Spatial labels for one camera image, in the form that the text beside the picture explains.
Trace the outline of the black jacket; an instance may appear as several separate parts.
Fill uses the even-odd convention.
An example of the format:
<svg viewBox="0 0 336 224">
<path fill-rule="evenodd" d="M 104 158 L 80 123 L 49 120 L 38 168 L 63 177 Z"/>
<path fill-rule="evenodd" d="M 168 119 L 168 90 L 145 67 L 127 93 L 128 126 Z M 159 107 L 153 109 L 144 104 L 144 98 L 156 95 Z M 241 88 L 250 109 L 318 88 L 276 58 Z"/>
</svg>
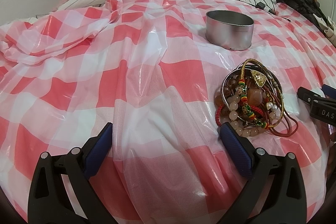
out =
<svg viewBox="0 0 336 224">
<path fill-rule="evenodd" d="M 335 25 L 330 18 L 327 18 L 315 0 L 276 0 L 277 3 L 284 3 L 291 7 L 307 20 L 313 23 L 323 34 L 334 31 Z"/>
</svg>

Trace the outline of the round silver metal tin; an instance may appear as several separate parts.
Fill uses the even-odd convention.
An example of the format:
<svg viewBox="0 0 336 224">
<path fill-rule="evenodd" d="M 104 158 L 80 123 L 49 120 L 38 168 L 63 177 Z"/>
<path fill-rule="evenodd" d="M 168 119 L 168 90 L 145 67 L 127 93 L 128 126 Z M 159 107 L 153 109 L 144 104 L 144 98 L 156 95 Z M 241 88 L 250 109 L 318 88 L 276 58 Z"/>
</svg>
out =
<svg viewBox="0 0 336 224">
<path fill-rule="evenodd" d="M 248 15 L 228 10 L 206 13 L 206 38 L 222 48 L 247 50 L 252 45 L 254 20 Z"/>
</svg>

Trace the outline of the silver metal bangle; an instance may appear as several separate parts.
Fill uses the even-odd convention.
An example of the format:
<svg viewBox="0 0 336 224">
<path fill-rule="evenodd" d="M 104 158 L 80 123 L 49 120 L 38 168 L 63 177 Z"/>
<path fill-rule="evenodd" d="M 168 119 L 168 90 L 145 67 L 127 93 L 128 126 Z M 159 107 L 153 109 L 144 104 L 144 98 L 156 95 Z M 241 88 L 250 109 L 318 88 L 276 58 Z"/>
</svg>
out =
<svg viewBox="0 0 336 224">
<path fill-rule="evenodd" d="M 223 80 L 220 91 L 223 108 L 236 113 L 232 121 L 260 127 L 272 124 L 283 109 L 281 84 L 260 65 L 238 66 Z"/>
</svg>

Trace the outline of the red white checkered plastic cloth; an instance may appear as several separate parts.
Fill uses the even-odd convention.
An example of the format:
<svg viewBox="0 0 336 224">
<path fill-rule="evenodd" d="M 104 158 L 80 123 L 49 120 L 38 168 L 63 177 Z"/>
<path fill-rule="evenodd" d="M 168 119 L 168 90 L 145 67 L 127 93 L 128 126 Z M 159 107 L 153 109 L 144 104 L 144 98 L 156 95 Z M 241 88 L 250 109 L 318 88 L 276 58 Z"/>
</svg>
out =
<svg viewBox="0 0 336 224">
<path fill-rule="evenodd" d="M 206 38 L 206 13 L 254 20 L 252 45 Z M 298 12 L 234 0 L 107 0 L 1 26 L 1 188 L 22 217 L 39 156 L 67 153 L 113 124 L 91 184 L 120 223 L 215 223 L 245 184 L 219 141 L 214 97 L 246 59 L 279 79 L 298 121 L 289 138 L 251 142 L 296 154 L 312 217 L 326 194 L 329 132 L 296 96 L 335 85 L 335 48 Z"/>
</svg>

